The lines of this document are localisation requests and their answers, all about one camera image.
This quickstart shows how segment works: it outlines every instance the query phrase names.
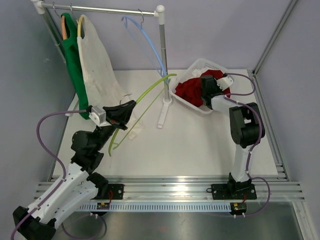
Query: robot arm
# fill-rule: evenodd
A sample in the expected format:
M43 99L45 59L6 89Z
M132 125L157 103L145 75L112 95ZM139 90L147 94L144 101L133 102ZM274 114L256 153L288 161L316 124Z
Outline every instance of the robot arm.
M215 79L212 76L201 77L201 98L203 103L210 109L221 112L230 118L231 137L236 144L235 158L232 171L229 173L227 184L213 184L212 196L215 200L230 199L257 199L254 185L247 174L251 171L251 163L254 158L256 147L250 152L252 146L259 137L259 123L256 116L245 106L228 100L222 95L226 87L221 83L231 83L228 76ZM255 102L247 104L260 116L258 105ZM265 136L265 129L262 126L262 138ZM249 152L251 161L247 168Z
M136 102L131 100L125 105L88 108L89 116L97 126L93 132L78 131L73 135L71 149L75 154L67 166L65 178L60 176L27 208L19 206L13 212L17 225L36 209L18 229L27 240L52 239L56 229L78 207L90 199L106 195L108 180L94 172L104 156L99 151L116 129L127 129L126 124L135 106Z

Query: white platform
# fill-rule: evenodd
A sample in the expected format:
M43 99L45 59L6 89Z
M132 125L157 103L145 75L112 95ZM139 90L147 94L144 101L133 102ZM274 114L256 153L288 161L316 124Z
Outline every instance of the white platform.
M178 78L184 70L170 70ZM230 70L247 75L246 70ZM155 70L115 71L119 84L137 99L151 84L160 79ZM234 76L232 93L248 93L252 90L250 82ZM157 86L136 107L141 114L153 98L163 89ZM234 97L244 103L255 102L253 95ZM133 140L126 139L119 148L108 155L109 141L102 149L104 158L97 172L105 176L122 177L176 177L176 176L227 176L232 169L236 147L230 135L228 117L219 112L209 116L199 116L182 106L176 100L170 106L163 129L157 128L163 106L160 96L143 116L145 129ZM59 158L67 165L74 152L71 150L72 136L79 130L93 131L95 124L74 114L68 120ZM118 134L115 142L122 139ZM267 138L263 138L256 150L252 163L252 176L276 177L278 172ZM53 175L61 175L57 164Z

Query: red garment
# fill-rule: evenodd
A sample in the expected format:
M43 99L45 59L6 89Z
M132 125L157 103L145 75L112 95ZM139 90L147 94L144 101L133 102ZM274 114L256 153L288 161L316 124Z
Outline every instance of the red garment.
M200 107L203 104L201 99L201 78L195 77L183 83L179 82L175 88L175 94L192 105Z
M220 70L208 70L201 74L201 76L211 75L215 79L223 77L223 73ZM223 91L223 94L229 94L230 89L227 88ZM180 98L186 100L188 103L196 107L200 107L204 102L201 99L201 78L191 78L183 83L179 82L175 88L175 94Z

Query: green garment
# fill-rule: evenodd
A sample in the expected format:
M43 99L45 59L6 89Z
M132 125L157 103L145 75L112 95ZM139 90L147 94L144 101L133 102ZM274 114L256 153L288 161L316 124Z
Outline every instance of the green garment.
M62 15L65 17L64 24L67 36L67 39L62 42L65 49L66 68L79 98L79 109L84 110L89 107L89 103L79 57L77 27L69 13L63 13ZM80 113L80 115L84 119L89 119L88 112Z

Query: plastic basket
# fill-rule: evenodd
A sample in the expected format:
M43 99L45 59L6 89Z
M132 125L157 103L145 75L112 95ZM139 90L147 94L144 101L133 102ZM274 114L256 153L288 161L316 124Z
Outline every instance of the plastic basket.
M216 64L212 61L206 60L204 58L199 58L198 60L196 60L184 73L184 75L178 79L174 85L172 86L172 88L170 89L170 94L178 100L178 102L180 102L182 105L186 106L187 108L191 109L191 110L195 110L198 114L200 114L201 116L206 116L208 114L210 114L213 110L209 109L207 106L202 105L200 107L196 107L194 105L192 105L191 103L187 102L186 100L182 99L181 97L177 96L176 93L176 87L179 83L184 83L185 81L193 78L192 72L195 69L201 70L203 68L209 68L209 69L213 69L213 70L220 70L223 73L227 73L228 69L220 66L219 64Z

